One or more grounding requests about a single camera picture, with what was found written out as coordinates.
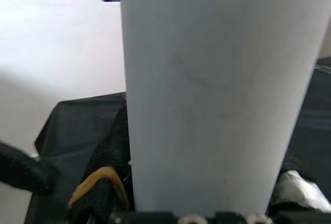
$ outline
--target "yellow rubber band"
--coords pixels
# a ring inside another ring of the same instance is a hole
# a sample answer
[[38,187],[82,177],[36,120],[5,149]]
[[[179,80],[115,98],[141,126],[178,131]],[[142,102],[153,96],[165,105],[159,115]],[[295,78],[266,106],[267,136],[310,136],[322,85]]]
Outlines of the yellow rubber band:
[[107,178],[112,182],[113,188],[115,190],[115,193],[120,200],[123,208],[125,210],[130,209],[129,199],[125,192],[125,188],[123,186],[123,183],[121,179],[119,178],[116,170],[112,167],[101,167],[95,172],[91,173],[84,182],[82,182],[74,193],[72,194],[72,197],[69,201],[69,207],[72,207],[72,205],[77,202],[79,199],[81,199],[86,193],[88,193],[94,185],[102,178]]

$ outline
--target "white cylinder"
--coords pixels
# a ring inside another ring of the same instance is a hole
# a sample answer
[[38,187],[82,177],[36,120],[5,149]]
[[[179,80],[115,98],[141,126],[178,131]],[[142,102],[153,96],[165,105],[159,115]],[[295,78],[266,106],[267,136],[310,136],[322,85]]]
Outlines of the white cylinder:
[[122,0],[138,211],[266,210],[331,0]]

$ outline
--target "black fabric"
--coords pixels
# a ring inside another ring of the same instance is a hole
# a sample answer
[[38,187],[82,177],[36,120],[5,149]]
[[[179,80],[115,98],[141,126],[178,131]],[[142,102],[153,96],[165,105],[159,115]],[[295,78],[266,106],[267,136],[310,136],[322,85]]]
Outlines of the black fabric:
[[[85,169],[81,182],[101,167],[113,167],[124,181],[124,186],[131,206],[133,192],[129,147],[129,130],[126,104],[121,107],[107,136],[97,145]],[[86,223],[89,215],[107,221],[113,210],[120,210],[113,186],[109,180],[103,179],[85,196],[73,204],[68,211],[67,219],[72,224]]]
[[283,211],[315,211],[312,208],[302,207],[295,202],[285,202],[271,205],[267,211],[268,216],[275,216]]
[[108,133],[124,102],[125,94],[119,93],[63,101],[54,108],[36,147],[41,159],[50,162],[61,174],[51,195],[32,195],[25,224],[65,223],[69,199],[94,148]]
[[56,170],[46,161],[35,161],[17,148],[0,141],[0,182],[15,188],[48,195],[53,191]]
[[331,57],[325,57],[317,60],[317,65],[331,67]]
[[58,103],[35,142],[38,153],[54,157],[98,143],[124,102],[118,93]]
[[303,179],[310,182],[317,181],[316,175],[311,170],[309,170],[298,158],[298,154],[291,144],[285,153],[284,161],[281,166],[279,175],[287,171],[297,171]]
[[331,74],[315,70],[294,128],[290,147],[331,200]]

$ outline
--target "white wall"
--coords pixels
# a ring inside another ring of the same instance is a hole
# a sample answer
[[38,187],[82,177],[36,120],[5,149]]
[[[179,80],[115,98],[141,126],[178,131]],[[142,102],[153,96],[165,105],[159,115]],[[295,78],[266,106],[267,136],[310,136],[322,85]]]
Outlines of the white wall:
[[331,23],[324,36],[324,43],[321,47],[320,58],[331,57]]
[[0,139],[33,153],[57,102],[124,90],[118,3],[0,0]]

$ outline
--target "black cloth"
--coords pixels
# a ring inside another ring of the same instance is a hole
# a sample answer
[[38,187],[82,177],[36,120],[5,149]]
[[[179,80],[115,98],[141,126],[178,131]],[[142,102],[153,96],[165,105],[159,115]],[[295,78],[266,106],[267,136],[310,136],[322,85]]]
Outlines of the black cloth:
[[119,93],[63,101],[54,108],[35,145],[40,157],[61,174],[53,194],[32,195],[25,224],[65,223],[69,199],[124,102],[125,94]]
[[299,159],[297,152],[294,150],[292,145],[289,145],[285,157],[283,160],[283,164],[281,165],[279,176],[287,171],[297,171],[300,176],[310,182],[316,182],[316,175],[309,170],[305,164]]
[[[101,167],[114,168],[124,183],[130,199],[131,210],[133,210],[134,200],[129,161],[129,129],[125,104],[117,113],[106,137],[94,149],[81,182]],[[68,211],[67,220],[72,224],[87,223],[89,216],[93,215],[94,218],[102,220],[104,223],[115,209],[124,210],[112,183],[107,179],[101,179],[92,190],[73,204]]]
[[331,200],[331,74],[315,70],[303,102],[290,147],[314,172],[317,184]]

